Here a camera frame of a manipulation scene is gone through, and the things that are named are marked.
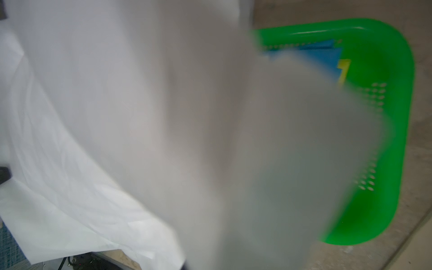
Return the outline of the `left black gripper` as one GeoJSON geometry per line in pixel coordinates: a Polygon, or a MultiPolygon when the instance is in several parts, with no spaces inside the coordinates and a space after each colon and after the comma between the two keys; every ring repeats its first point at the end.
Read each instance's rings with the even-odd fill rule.
{"type": "Polygon", "coordinates": [[[4,184],[11,178],[12,178],[12,174],[10,172],[10,169],[6,166],[3,167],[0,166],[0,185],[4,184]]]}

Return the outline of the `white raincoat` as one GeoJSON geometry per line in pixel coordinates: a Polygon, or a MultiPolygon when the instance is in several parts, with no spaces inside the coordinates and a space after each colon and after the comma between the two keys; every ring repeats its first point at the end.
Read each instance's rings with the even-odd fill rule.
{"type": "Polygon", "coordinates": [[[297,270],[381,143],[335,79],[266,58],[235,2],[4,9],[1,218],[33,264],[297,270]]]}

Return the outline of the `blue raincoat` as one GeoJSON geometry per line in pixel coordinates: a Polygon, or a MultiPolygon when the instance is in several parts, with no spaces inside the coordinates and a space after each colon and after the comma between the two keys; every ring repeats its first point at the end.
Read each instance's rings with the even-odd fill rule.
{"type": "Polygon", "coordinates": [[[336,47],[336,40],[328,39],[301,46],[288,45],[286,48],[265,51],[264,54],[270,60],[282,59],[289,55],[303,57],[326,69],[338,81],[340,70],[337,64],[342,59],[342,52],[341,47],[336,47]]]}

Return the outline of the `large yellow raincoat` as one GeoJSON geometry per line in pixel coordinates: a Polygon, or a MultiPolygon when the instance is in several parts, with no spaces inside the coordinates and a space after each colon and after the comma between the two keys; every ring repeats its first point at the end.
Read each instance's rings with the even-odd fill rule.
{"type": "Polygon", "coordinates": [[[340,70],[340,76],[339,76],[339,79],[337,81],[338,85],[342,86],[345,83],[350,65],[351,65],[350,59],[340,59],[339,60],[338,66],[337,66],[337,68],[340,70]]]}

